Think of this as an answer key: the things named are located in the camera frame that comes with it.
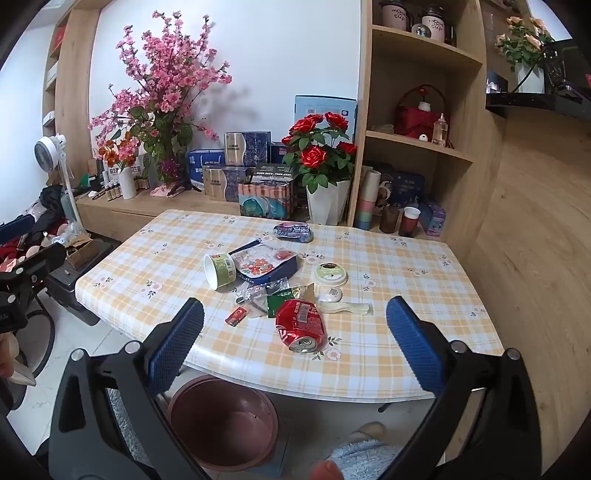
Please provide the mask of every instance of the black shelf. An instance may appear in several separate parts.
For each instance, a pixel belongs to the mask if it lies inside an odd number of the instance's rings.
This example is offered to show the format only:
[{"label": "black shelf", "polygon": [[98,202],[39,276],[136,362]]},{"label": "black shelf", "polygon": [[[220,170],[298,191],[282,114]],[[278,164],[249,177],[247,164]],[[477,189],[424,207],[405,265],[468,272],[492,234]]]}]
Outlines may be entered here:
[{"label": "black shelf", "polygon": [[510,108],[537,108],[591,122],[591,102],[546,93],[488,93],[486,108],[504,118]]}]

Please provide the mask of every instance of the white vase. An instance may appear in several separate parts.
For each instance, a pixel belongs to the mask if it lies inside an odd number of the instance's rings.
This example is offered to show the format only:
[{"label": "white vase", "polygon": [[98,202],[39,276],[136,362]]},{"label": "white vase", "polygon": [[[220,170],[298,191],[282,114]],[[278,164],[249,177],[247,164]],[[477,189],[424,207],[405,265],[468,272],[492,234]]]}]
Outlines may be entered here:
[{"label": "white vase", "polygon": [[318,186],[314,193],[306,189],[310,221],[318,225],[338,225],[343,218],[350,187],[351,181],[343,180],[336,186],[329,183],[328,188]]},{"label": "white vase", "polygon": [[[531,67],[525,63],[519,62],[515,65],[515,75],[517,76],[517,84],[530,73]],[[517,91],[519,93],[544,93],[544,70],[535,66],[527,80],[523,82]]]},{"label": "white vase", "polygon": [[119,173],[119,185],[121,186],[121,195],[124,200],[129,200],[135,197],[138,192],[135,189],[134,174],[131,167],[125,167]]}]

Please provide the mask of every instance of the brown plastic bucket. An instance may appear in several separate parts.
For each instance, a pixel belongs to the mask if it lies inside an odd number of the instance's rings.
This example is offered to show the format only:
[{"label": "brown plastic bucket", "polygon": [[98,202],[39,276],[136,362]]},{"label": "brown plastic bucket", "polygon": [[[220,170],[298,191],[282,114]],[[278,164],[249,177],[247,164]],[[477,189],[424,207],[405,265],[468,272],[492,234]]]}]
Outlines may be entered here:
[{"label": "brown plastic bucket", "polygon": [[258,465],[277,441],[277,412],[260,391],[211,375],[184,384],[168,406],[168,421],[204,467],[238,472]]}]

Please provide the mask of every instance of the green paper cup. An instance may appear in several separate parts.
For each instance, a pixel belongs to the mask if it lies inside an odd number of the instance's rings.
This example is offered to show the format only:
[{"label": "green paper cup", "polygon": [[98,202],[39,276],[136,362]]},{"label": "green paper cup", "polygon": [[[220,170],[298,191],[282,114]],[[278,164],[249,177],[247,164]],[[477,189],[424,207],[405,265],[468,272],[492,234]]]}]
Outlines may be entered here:
[{"label": "green paper cup", "polygon": [[203,258],[205,276],[212,290],[228,285],[236,280],[236,265],[228,254],[205,255]]}]

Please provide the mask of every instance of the fuzzy blue fabric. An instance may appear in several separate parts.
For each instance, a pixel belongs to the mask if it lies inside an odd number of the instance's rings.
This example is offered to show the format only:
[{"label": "fuzzy blue fabric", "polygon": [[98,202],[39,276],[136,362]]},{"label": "fuzzy blue fabric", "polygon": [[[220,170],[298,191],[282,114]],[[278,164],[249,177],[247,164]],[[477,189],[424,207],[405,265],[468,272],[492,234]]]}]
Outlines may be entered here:
[{"label": "fuzzy blue fabric", "polygon": [[338,465],[345,480],[377,480],[400,450],[381,440],[370,439],[338,447],[328,460]]}]

